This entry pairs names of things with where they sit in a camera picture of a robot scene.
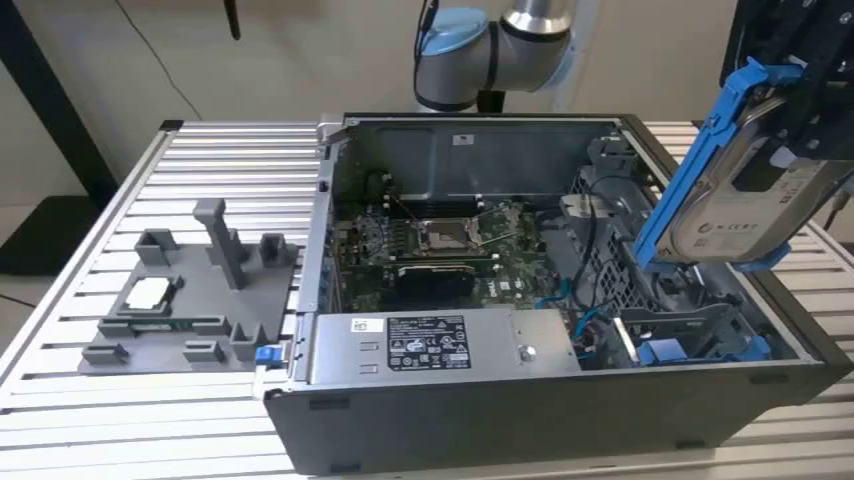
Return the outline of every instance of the black cable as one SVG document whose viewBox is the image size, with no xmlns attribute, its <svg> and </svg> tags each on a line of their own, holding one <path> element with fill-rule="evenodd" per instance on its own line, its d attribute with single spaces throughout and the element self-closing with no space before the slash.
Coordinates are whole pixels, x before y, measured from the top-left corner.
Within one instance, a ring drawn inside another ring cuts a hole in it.
<svg viewBox="0 0 854 480">
<path fill-rule="evenodd" d="M 575 276 L 572 277 L 572 300 L 575 301 L 575 305 L 580 308 L 589 310 L 589 307 L 584 305 L 580 298 L 577 297 L 577 285 L 580 284 L 581 275 L 584 275 L 584 270 L 587 270 L 587 264 L 589 263 L 589 257 L 592 256 L 592 248 L 596 243 L 596 210 L 592 207 L 592 201 L 589 201 L 589 220 L 587 221 L 587 243 L 584 244 L 584 251 L 581 253 L 581 264 L 575 271 Z"/>
<path fill-rule="evenodd" d="M 9 302 L 14 302 L 18 305 L 22 305 L 25 307 L 36 308 L 36 306 L 32 303 L 29 303 L 28 301 L 21 300 L 20 298 L 9 297 L 8 295 L 4 295 L 2 293 L 0 293 L 0 298 L 2 298 L 4 300 L 8 300 Z"/>
<path fill-rule="evenodd" d="M 174 84 L 174 80 L 172 79 L 172 74 L 169 73 L 169 69 L 165 67 L 165 63 L 162 63 L 162 59 L 160 58 L 160 55 L 157 55 L 157 51 L 154 50 L 154 47 L 150 45 L 150 42 L 145 38 L 145 35 L 142 35 L 142 32 L 138 29 L 138 27 L 136 26 L 136 23 L 133 22 L 133 19 L 128 14 L 128 11 L 124 9 L 124 5 L 121 5 L 121 0 L 113 0 L 113 1 L 116 3 L 116 6 L 118 7 L 118 10 L 121 10 L 121 14 L 124 15 L 124 18 L 130 24 L 130 28 L 133 28 L 133 30 L 136 31 L 136 34 L 138 35 L 138 38 L 142 40 L 142 43 L 145 43 L 148 50 L 150 50 L 150 53 L 154 56 L 154 60 L 157 60 L 157 63 L 160 64 L 160 68 L 162 69 L 162 73 L 165 74 L 165 78 L 169 81 L 169 85 L 172 85 L 172 89 L 177 92 L 180 97 L 184 99 L 184 102 L 186 102 L 186 106 L 192 109 L 192 112 L 196 114 L 196 118 L 198 120 L 202 120 L 201 114 L 198 113 L 198 110 L 196 110 L 196 106 L 192 104 L 192 102 L 186 98 L 186 95 L 184 95 L 184 92 L 181 91 L 181 89 L 177 88 L 177 85 Z"/>
<path fill-rule="evenodd" d="M 836 219 L 836 214 L 844 209 L 844 206 L 848 203 L 851 195 L 840 191 L 836 195 L 836 198 L 832 200 L 832 204 L 829 207 L 829 215 L 827 215 L 827 220 L 824 221 L 824 226 L 821 227 L 824 231 L 829 231 L 829 227 L 832 226 L 832 222 Z"/>
<path fill-rule="evenodd" d="M 616 263 L 619 261 L 620 261 L 619 258 L 611 257 L 604 261 L 604 263 L 601 264 L 601 267 L 599 267 L 599 272 L 596 273 L 596 279 L 593 280 L 593 284 L 592 284 L 592 295 L 589 296 L 589 305 L 596 305 L 596 292 L 599 290 L 599 281 L 601 280 L 601 274 L 607 270 L 605 267 L 608 264 Z"/>
<path fill-rule="evenodd" d="M 439 0 L 423 0 L 421 10 L 417 15 L 417 28 L 414 30 L 414 42 L 412 47 L 412 60 L 414 67 L 412 68 L 412 93 L 417 96 L 417 68 L 421 64 L 421 54 L 424 51 L 424 42 L 427 40 L 427 32 L 432 28 L 432 22 L 436 19 L 439 11 Z"/>
</svg>

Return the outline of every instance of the blue cable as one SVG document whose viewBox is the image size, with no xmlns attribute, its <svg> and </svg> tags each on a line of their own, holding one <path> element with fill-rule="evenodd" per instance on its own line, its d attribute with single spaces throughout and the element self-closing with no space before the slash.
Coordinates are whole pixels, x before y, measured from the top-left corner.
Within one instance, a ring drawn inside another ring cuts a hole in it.
<svg viewBox="0 0 854 480">
<path fill-rule="evenodd" d="M 545 306 L 545 302 L 559 302 L 560 300 L 565 300 L 565 297 L 569 296 L 569 291 L 571 291 L 571 286 L 569 286 L 569 279 L 568 278 L 561 278 L 560 279 L 560 294 L 556 297 L 545 297 L 545 298 L 540 298 L 536 303 L 533 304 L 533 308 L 537 310 L 541 310 L 543 307 Z"/>
<path fill-rule="evenodd" d="M 584 325 L 587 325 L 587 321 L 592 318 L 596 310 L 599 310 L 599 307 L 592 307 L 589 310 L 587 310 L 587 313 L 581 315 L 581 318 L 577 319 L 577 326 L 575 327 L 575 334 L 572 335 L 572 338 L 577 338 L 580 336 L 581 332 L 584 331 Z"/>
</svg>

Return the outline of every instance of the metal workbench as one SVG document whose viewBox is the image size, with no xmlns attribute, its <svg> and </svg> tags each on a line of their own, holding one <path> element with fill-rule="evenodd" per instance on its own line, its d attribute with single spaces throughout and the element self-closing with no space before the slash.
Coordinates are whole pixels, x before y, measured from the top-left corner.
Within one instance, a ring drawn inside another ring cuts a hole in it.
<svg viewBox="0 0 854 480">
<path fill-rule="evenodd" d="M 679 160 L 696 129 L 687 122 L 648 126 Z M 96 318 L 108 312 L 136 263 L 138 232 L 166 227 L 178 243 L 204 242 L 190 215 L 193 201 L 224 197 L 226 222 L 245 242 L 276 231 L 302 244 L 317 164 L 312 123 L 185 123 L 178 131 L 157 134 L 0 359 L 1 478 L 300 478 L 252 397 L 262 389 L 253 373 L 84 377 L 76 367 L 81 345 L 94 336 Z M 854 259 L 813 225 L 792 246 L 793 253 L 775 271 L 854 355 Z M 293 306 L 298 276 L 290 290 Z M 288 317 L 285 333 L 292 329 Z M 552 475 L 854 478 L 854 377 L 808 405 L 764 414 L 716 450 L 414 472 L 393 478 Z"/>
</svg>

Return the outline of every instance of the cable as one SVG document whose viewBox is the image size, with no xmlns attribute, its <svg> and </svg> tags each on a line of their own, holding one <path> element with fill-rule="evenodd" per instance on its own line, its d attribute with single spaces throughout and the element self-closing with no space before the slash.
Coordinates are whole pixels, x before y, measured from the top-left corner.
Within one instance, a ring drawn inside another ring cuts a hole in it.
<svg viewBox="0 0 854 480">
<path fill-rule="evenodd" d="M 827 220 L 824 221 L 824 226 L 821 227 L 824 231 L 829 230 L 832 222 L 836 219 L 836 214 L 844 209 L 844 206 L 847 205 L 850 199 L 851 195 L 844 191 L 840 191 L 836 195 L 836 198 L 833 198 L 832 205 L 829 207 L 829 215 L 827 215 Z"/>
<path fill-rule="evenodd" d="M 22 305 L 25 307 L 36 308 L 34 304 L 29 303 L 25 300 L 21 300 L 20 298 L 9 297 L 8 295 L 4 295 L 2 293 L 0 293 L 0 298 L 2 298 L 4 300 L 8 300 L 9 302 L 14 302 L 18 305 Z"/>
<path fill-rule="evenodd" d="M 577 267 L 577 270 L 575 271 L 575 276 L 572 277 L 572 285 L 580 285 L 580 280 L 581 280 L 581 275 L 584 274 L 584 270 L 587 270 L 587 264 L 589 263 L 589 257 L 592 256 L 592 247 L 593 247 L 593 243 L 596 242 L 596 224 L 599 222 L 596 222 L 596 211 L 595 208 L 592 207 L 592 201 L 589 202 L 589 220 L 587 222 L 587 243 L 584 244 L 584 251 L 581 253 L 581 264 Z M 587 307 L 581 301 L 580 298 L 577 298 L 577 289 L 572 290 L 572 300 L 575 301 L 575 305 L 579 306 L 579 308 L 588 310 L 589 307 Z"/>
<path fill-rule="evenodd" d="M 439 0 L 423 0 L 421 10 L 417 15 L 417 29 L 414 31 L 414 42 L 412 46 L 412 60 L 414 67 L 412 68 L 412 93 L 417 98 L 417 69 L 421 64 L 421 54 L 424 51 L 424 43 L 427 41 L 427 32 L 432 28 L 432 22 L 436 19 L 439 11 Z"/>
<path fill-rule="evenodd" d="M 577 325 L 575 327 L 575 333 L 572 334 L 572 338 L 577 338 L 581 334 L 581 332 L 584 331 L 584 325 L 587 325 L 587 321 L 592 318 L 592 316 L 596 314 L 596 311 L 599 310 L 597 307 L 592 307 L 587 313 L 584 313 L 584 315 L 581 315 L 581 318 L 577 319 Z"/>
<path fill-rule="evenodd" d="M 592 284 L 592 295 L 589 296 L 589 304 L 591 305 L 596 305 L 596 292 L 599 291 L 599 281 L 601 280 L 601 274 L 607 270 L 605 267 L 607 267 L 607 265 L 609 263 L 616 263 L 619 261 L 620 261 L 619 258 L 611 257 L 604 261 L 604 263 L 599 267 L 599 272 L 596 273 L 596 279 L 593 280 L 593 284 Z"/>
<path fill-rule="evenodd" d="M 198 110 L 196 110 L 196 106 L 192 104 L 192 102 L 186 98 L 186 95 L 184 95 L 184 92 L 181 91 L 181 89 L 177 88 L 177 85 L 174 84 L 174 80 L 172 80 L 172 74 L 169 73 L 169 69 L 165 68 L 165 64 L 162 63 L 162 59 L 160 58 L 160 55 L 157 55 L 157 51 L 154 50 L 154 47 L 150 45 L 150 42 L 145 38 L 145 35 L 142 35 L 142 32 L 138 29 L 138 27 L 136 26 L 136 23 L 133 22 L 133 19 L 130 18 L 130 15 L 128 14 L 128 11 L 124 9 L 124 5 L 121 5 L 121 0 L 113 0 L 113 2 L 116 3 L 116 6 L 118 7 L 118 10 L 121 10 L 121 14 L 124 15 L 124 18 L 126 19 L 128 23 L 130 24 L 130 28 L 133 28 L 133 30 L 136 31 L 136 34 L 138 35 L 138 38 L 142 40 L 142 43 L 145 43 L 145 46 L 148 47 L 148 50 L 150 50 L 150 53 L 154 56 L 154 60 L 157 60 L 157 63 L 160 64 L 160 68 L 162 69 L 162 73 L 165 74 L 165 78 L 169 81 L 169 85 L 172 85 L 172 89 L 177 92 L 180 97 L 184 99 L 184 102 L 186 103 L 186 106 L 190 108 L 192 112 L 196 114 L 196 118 L 198 120 L 202 120 L 201 114 L 198 113 Z"/>
<path fill-rule="evenodd" d="M 536 310 L 541 310 L 545 306 L 545 302 L 559 302 L 560 300 L 565 300 L 565 297 L 569 296 L 569 290 L 572 289 L 572 285 L 569 284 L 569 280 L 565 278 L 560 279 L 560 293 L 556 297 L 545 297 L 536 301 L 533 304 L 533 308 Z"/>
<path fill-rule="evenodd" d="M 584 270 L 587 269 L 587 264 L 589 263 L 589 258 L 592 256 L 592 249 L 593 249 L 593 244 L 596 241 L 596 225 L 599 222 L 596 222 L 596 212 L 592 206 L 592 200 L 589 199 L 589 197 L 596 196 L 599 198 L 601 198 L 605 202 L 609 203 L 609 201 L 601 197 L 600 195 L 597 195 L 593 192 L 593 188 L 596 187 L 596 185 L 599 184 L 599 182 L 604 179 L 608 178 L 615 178 L 615 179 L 621 179 L 625 180 L 628 182 L 631 182 L 632 184 L 635 184 L 637 187 L 643 188 L 643 184 L 640 184 L 633 178 L 627 177 L 624 175 L 603 175 L 599 178 L 596 178 L 596 180 L 593 180 L 593 182 L 587 185 L 587 188 L 584 189 L 585 192 L 584 194 L 588 197 L 588 202 L 589 202 L 589 221 L 588 221 L 588 234 L 587 234 L 587 243 L 584 245 L 584 252 L 581 254 L 581 264 L 580 267 L 577 269 L 577 271 L 575 272 L 575 276 L 572 277 L 572 285 L 579 285 L 580 283 L 580 278 L 581 275 L 584 274 Z M 592 307 L 588 307 L 587 305 L 584 305 L 584 303 L 580 301 L 580 298 L 577 297 L 577 289 L 572 291 L 572 300 L 575 301 L 575 305 L 577 305 L 577 307 L 581 310 L 591 310 Z"/>
</svg>

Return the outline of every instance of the robotic arm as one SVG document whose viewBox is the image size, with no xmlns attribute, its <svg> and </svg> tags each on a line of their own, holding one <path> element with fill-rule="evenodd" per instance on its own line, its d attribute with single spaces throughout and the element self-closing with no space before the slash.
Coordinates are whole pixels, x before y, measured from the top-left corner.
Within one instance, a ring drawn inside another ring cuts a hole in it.
<svg viewBox="0 0 854 480">
<path fill-rule="evenodd" d="M 851 177 L 852 17 L 854 0 L 739 2 L 720 96 L 633 245 L 647 271 L 771 268 Z M 433 111 L 480 104 L 489 91 L 535 91 L 568 71 L 563 1 L 517 0 L 487 23 L 432 0 L 418 25 L 413 89 Z"/>
<path fill-rule="evenodd" d="M 565 0 L 516 0 L 497 22 L 481 10 L 439 10 L 439 1 L 427 0 L 418 20 L 412 83 L 428 110 L 459 112 L 475 103 L 483 110 L 496 93 L 536 91 L 568 71 Z"/>
</svg>

